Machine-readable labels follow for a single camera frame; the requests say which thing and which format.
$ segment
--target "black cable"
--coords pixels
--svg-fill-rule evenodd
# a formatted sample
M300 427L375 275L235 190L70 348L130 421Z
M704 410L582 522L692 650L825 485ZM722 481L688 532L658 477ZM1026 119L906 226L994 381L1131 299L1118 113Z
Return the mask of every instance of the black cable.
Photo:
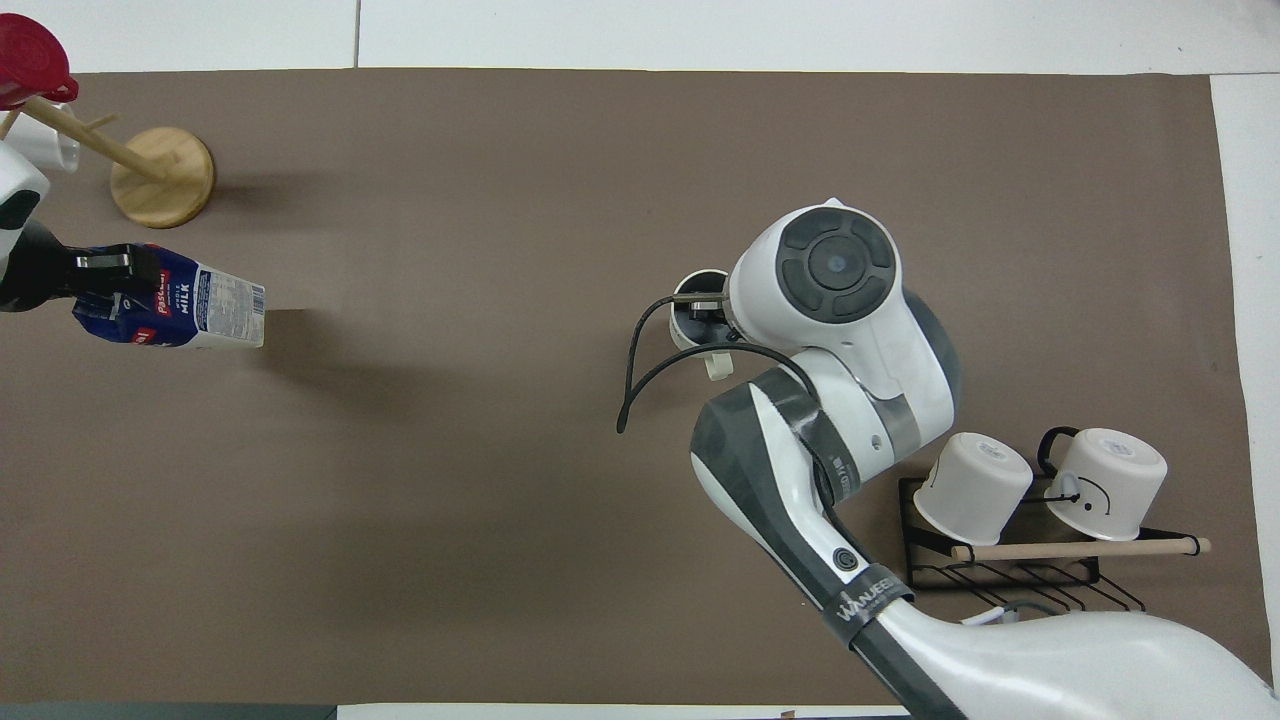
M800 365L797 365L795 360L787 357L786 355L778 352L777 350L764 347L763 345L753 345L749 342L708 342L707 345L699 345L696 347L681 350L680 352L672 355L671 357L667 357L662 363L654 365L652 370L645 373L645 375L640 378L640 382L637 382L635 387L627 388L627 393L622 398L622 409L618 410L618 424L617 424L618 434L622 434L627 429L627 416L631 414L631 404L635 402L636 397L639 397L640 391L644 389L644 387L649 384L655 377L658 377L658 373L666 370L667 368L675 365L676 363L680 363L686 357L692 357L694 355L701 355L703 352L717 352L722 350L741 350L742 352L754 352L755 355L763 355L771 360L777 360L780 364L785 365L788 370L795 373L796 378L800 379L800 383L804 384L804 388L809 393L809 396L813 397L815 402L818 401L818 388L813 386L813 380L809 379L809 374L805 373L804 369ZM630 363L627 365L628 365L627 375L630 377L631 375Z
M668 295L667 297L662 297L662 299L654 301L653 305L650 305L648 309L645 309L644 313L640 314L640 319L636 322L636 327L635 327L635 329L631 333L631 346L627 348L626 391L623 392L623 396L622 396L622 407L618 410L618 421L617 421L617 427L616 427L618 434L622 434L626 430L626 428L627 428L627 419L628 419L628 416L631 414L631 405L635 402L636 397L640 395L640 391L644 389L644 387L646 384L649 384L649 382L652 382L655 377L658 377L658 373L662 373L667 368L675 365L676 363L680 363L681 360L684 360L686 357L692 357L695 355L701 355L703 352L716 352L716 351L719 351L719 350L730 350L730 351L741 350L744 352L754 352L756 355L763 355L765 357L769 357L771 360L777 360L780 364L782 364L785 368L787 368L788 370L791 370L795 374L795 377L804 386L805 392L809 393L809 397L812 397L814 400L814 402L818 404L819 410L822 409L822 401L818 398L818 388L814 387L813 380L809 378L809 374L804 372L804 368L801 368L800 365L797 365L796 361L792 360L791 357L787 357L786 355L783 355L783 354L781 354L781 352L778 352L776 350L772 350L769 347L764 347L763 345L755 345L755 343L748 343L748 342L710 342L710 343L707 343L707 345L699 345L696 347L690 347L687 350L682 350L682 351L676 352L675 355L667 357L666 360L663 360L658 365L655 365L652 370L649 370L648 373L645 373L645 375L643 378L640 378L639 383L636 383L632 387L631 380L635 377L635 374L634 374L635 373L635 357L636 357L636 348L640 345L640 333L641 333L641 331L644 331L645 323L649 322L649 318L655 311L658 311L659 307L662 307L663 305L675 302L675 301L676 301L676 296L675 295ZM831 492L831 478L827 477L826 469L822 466L822 462L819 462L818 460L814 460L814 462L813 462L813 473L814 473L815 479L818 480L818 482L814 483L817 486L817 488L818 488L818 501L822 505L822 510L823 510L823 514L827 516L827 520L831 523L831 525L833 528L836 528L836 532L840 533L840 536L842 538L845 538L845 541L849 542L850 546L852 546L854 550L856 550L863 557L867 557L868 561L869 561L870 556L867 555L867 552L863 550L861 544L854 538L854 534L851 532L849 532L849 528L846 528L845 524L840 520L840 516L836 515L835 497L832 496L832 492Z
M667 297L663 297L657 302L654 302L653 305L650 305L648 310L640 314L640 320L636 322L636 329L631 333L631 347L627 348L627 384L622 391L623 402L626 402L626 398L631 395L631 377L632 377L632 370L635 369L636 365L636 346L640 345L640 331L643 331L644 324L649 322L649 315L653 315L658 310L658 307L662 307L663 305L675 301L676 296L668 295Z

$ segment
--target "white cup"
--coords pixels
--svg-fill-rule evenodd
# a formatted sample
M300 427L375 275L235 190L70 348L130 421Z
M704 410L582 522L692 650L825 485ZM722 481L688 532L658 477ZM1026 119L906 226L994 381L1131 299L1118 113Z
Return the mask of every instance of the white cup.
M70 114L70 108L67 105L55 102L54 106ZM18 115L4 141L37 168L74 173L79 167L79 142L27 117L26 113Z
M723 292L727 281L728 273L724 270L698 270L696 273L685 275L685 279L676 284L676 292ZM705 328L704 323L692 320L691 310L695 310L695 307L687 304L682 305L677 302L671 306L671 318L667 322L667 329L671 331L671 340L676 343L676 347L689 350L705 342L721 340L719 337L691 338L686 331L694 327L699 329ZM730 328L726 323L722 327L708 329L714 331L710 333L712 336L719 336ZM707 377L713 380L723 380L733 374L733 357L726 351L709 352L703 356L703 361L707 364Z
M1087 536L1108 541L1138 537L1169 465L1146 442L1120 430L1089 428L1071 438L1044 497L1080 497L1050 502L1050 510Z
M1032 466L1018 451L983 434L956 433L913 500L920 515L947 537L991 546L1000 542L1000 532L1030 484Z

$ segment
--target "white robot body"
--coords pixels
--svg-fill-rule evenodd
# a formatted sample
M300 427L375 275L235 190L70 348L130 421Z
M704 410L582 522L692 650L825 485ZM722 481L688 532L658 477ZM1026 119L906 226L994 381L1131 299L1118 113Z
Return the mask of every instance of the white robot body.
M805 237L788 234L796 227ZM879 263L854 282L837 277L847 266L858 274L860 260L828 263L837 254L820 245L860 251L847 236L874 228L883 233L883 247L870 249ZM874 302L836 311L836 300L876 277L884 286ZM813 395L799 373L778 366L713 398L694 428L694 471L913 716L1280 717L1280 702L1240 660L1166 620L1073 612L974 626L929 618L832 524L833 502L943 434L956 407L950 341L904 292L897 251L879 223L835 200L796 210L756 238L727 295L726 315L744 337L799 351L791 360Z
M844 252L823 252L832 245ZM833 263L847 277L827 270ZM751 342L783 352L820 347L840 359L841 382L852 375L892 415L890 425L905 424L891 428L909 436L896 443L899 460L945 433L955 418L954 388L908 306L900 268L888 231L831 199L788 213L760 233L730 273L724 302L730 323Z
M22 227L49 193L49 178L9 143L0 141L0 281Z

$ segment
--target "gray tape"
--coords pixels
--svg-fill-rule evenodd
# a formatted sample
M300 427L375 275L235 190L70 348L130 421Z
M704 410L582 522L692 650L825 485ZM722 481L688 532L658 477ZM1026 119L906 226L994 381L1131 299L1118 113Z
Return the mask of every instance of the gray tape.
M888 443L893 446L893 461L901 462L909 455L920 450L920 425L915 421L915 413L906 402L906 396L881 400L867 396L872 401L872 407L884 423L884 432L888 433Z
M854 454L849 451L831 418L818 406L817 398L805 392L804 386L782 368L764 372L753 379L751 384L768 396L800 445L822 465L831 487L832 503L840 503L863 489L867 483L858 473Z
M906 300L906 307L915 316L915 322L919 323L920 332L924 333L924 340L933 348L933 356L942 365L942 374L946 375L947 386L951 387L951 407L955 413L960 413L960 401L964 396L964 374L960 372L960 356L956 355L956 347L951 345L951 338L947 336L947 331L942 328L942 323L938 322L938 316L933 314L933 310L929 309L928 304L919 295L904 287L902 297Z
M822 619L849 647L884 606L900 597L913 597L911 588L877 562L868 565L822 609Z

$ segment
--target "wooden peg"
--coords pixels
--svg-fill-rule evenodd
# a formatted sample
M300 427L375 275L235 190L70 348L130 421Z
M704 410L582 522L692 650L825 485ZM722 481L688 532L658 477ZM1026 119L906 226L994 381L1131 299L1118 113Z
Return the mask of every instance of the wooden peg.
M106 123L114 123L115 120L119 120L119 119L120 119L120 115L118 115L115 113L111 113L110 115L102 115L101 118L99 118L96 120L90 120L90 122L84 123L84 129L97 129L97 128L105 126Z
M9 136L9 131L13 129L13 123L18 122L18 114L22 110L9 110L5 113L4 120L0 120L0 140Z
M138 155L133 150L129 150L105 135L95 132L92 128L86 127L84 123L76 119L76 117L70 113L63 113L58 108L54 108L52 102L45 100L44 97L31 97L22 106L22 111L31 115L32 119L54 128L67 137L79 141L81 145L88 147L90 150L106 155L111 160L115 160L116 164L124 165L152 182L164 182L165 179L165 169L163 165Z
M1208 552L1207 538L1156 538L1137 541L1033 542L974 547L952 546L951 559L961 562L988 560L1052 560L1057 557L1112 557L1125 555L1196 555Z

